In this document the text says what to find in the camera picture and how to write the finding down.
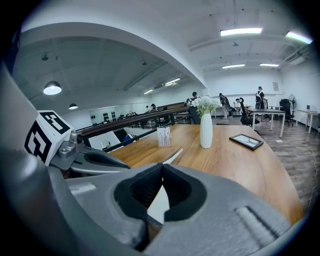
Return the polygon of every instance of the electric fan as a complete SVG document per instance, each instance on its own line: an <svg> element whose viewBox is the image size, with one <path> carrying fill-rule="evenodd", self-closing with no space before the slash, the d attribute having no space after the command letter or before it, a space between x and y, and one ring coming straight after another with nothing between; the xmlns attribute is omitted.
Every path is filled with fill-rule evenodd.
<svg viewBox="0 0 320 256"><path fill-rule="evenodd" d="M295 108L296 108L296 105L297 105L297 100L296 100L296 97L291 94L289 96L289 102L290 102L290 108L292 109L292 115L295 115Z"/></svg>

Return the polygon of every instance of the table card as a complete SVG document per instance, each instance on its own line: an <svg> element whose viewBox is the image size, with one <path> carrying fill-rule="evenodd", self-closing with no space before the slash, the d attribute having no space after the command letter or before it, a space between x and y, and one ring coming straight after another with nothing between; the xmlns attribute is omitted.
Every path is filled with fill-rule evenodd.
<svg viewBox="0 0 320 256"><path fill-rule="evenodd" d="M159 147L170 147L170 127L159 127L156 129L158 135L158 146Z"/></svg>

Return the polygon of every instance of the wooden floor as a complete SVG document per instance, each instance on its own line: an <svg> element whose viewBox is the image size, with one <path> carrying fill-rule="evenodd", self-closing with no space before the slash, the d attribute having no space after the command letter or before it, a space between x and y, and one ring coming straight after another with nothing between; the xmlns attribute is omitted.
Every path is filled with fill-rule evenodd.
<svg viewBox="0 0 320 256"><path fill-rule="evenodd" d="M241 125L239 117L229 120L213 117L212 123ZM319 135L317 134L315 136L314 130L308 134L308 128L302 124L298 124L297 127L292 127L291 125L289 127L287 124L284 124L282 138L279 138L281 118L273 121L272 131L270 131L269 120L262 121L256 125L255 130L259 131L259 135L267 142L280 159L295 186L302 204L303 213L308 213L320 193L320 174L318 173L317 183L319 185L313 190L312 200L310 201L312 188L316 185L316 168L320 170Z"/></svg>

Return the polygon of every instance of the ceiling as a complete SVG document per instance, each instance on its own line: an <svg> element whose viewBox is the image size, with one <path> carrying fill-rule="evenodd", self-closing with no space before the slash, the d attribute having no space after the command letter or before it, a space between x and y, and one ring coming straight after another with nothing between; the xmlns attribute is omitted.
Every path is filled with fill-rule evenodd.
<svg viewBox="0 0 320 256"><path fill-rule="evenodd" d="M43 95L51 80L60 83L61 94L100 88L143 93L177 77L188 80L171 64L146 51L84 36L49 39L22 47L13 69L13 78L31 102Z"/></svg>
<svg viewBox="0 0 320 256"><path fill-rule="evenodd" d="M288 31L308 37L298 20L276 0L141 0L152 5L181 35L204 73L221 72L222 66L280 64L305 47L286 38ZM263 28L257 35L221 37L221 30Z"/></svg>
<svg viewBox="0 0 320 256"><path fill-rule="evenodd" d="M288 65L288 57L306 48L305 43L287 38L286 33L309 37L276 0L137 1L166 21L164 29L180 35L204 74L224 72L222 66L236 64L245 64L244 69L266 70L272 68L259 64L279 64L276 69L281 69ZM262 33L221 37L221 30L236 28L262 28ZM84 36L59 37L22 47L13 77L32 103L43 96L43 88L50 80L58 81L63 87L60 94L66 96L104 88L142 94L177 77L182 78L181 85L189 80L173 65L146 51Z"/></svg>

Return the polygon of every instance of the picture frame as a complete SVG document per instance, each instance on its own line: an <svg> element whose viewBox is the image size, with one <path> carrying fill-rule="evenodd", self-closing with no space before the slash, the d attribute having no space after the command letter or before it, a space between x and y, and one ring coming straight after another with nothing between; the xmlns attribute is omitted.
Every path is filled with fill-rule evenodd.
<svg viewBox="0 0 320 256"><path fill-rule="evenodd" d="M240 145L254 151L259 148L264 142L256 138L252 138L245 134L238 134L229 138L229 140L239 143Z"/></svg>

